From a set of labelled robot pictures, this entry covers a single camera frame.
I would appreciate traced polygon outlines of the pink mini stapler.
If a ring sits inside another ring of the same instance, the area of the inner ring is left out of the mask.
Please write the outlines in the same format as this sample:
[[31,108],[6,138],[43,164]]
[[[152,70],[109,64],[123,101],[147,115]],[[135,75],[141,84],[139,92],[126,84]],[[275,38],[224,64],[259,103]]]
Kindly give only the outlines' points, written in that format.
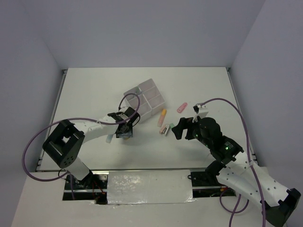
[[170,125],[169,125],[169,124],[165,124],[165,125],[163,125],[163,126],[161,127],[159,133],[160,133],[161,135],[165,135],[165,136],[166,136],[167,133],[168,133],[168,131],[169,131],[169,129],[170,129]]

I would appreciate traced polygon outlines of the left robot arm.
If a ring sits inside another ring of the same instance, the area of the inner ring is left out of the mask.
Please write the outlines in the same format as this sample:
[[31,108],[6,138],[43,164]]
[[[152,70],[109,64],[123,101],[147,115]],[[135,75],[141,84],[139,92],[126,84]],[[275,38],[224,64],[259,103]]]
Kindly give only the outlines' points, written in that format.
[[99,137],[131,138],[133,127],[141,116],[131,107],[124,111],[109,113],[97,121],[72,123],[62,120],[43,144],[43,150],[59,166],[70,172],[76,184],[89,188],[96,179],[92,171],[78,157],[81,146]]

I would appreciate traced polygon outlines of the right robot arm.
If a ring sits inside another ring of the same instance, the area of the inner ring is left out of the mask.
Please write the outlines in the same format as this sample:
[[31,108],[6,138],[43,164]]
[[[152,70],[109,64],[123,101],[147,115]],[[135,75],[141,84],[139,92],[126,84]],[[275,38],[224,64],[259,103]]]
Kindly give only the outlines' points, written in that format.
[[265,210],[266,221],[282,227],[296,209],[301,194],[289,189],[272,178],[257,163],[248,159],[248,154],[233,139],[221,132],[215,119],[181,118],[172,128],[176,139],[181,139],[186,130],[187,140],[196,139],[205,145],[215,158],[206,169],[206,181],[234,189],[259,209]]

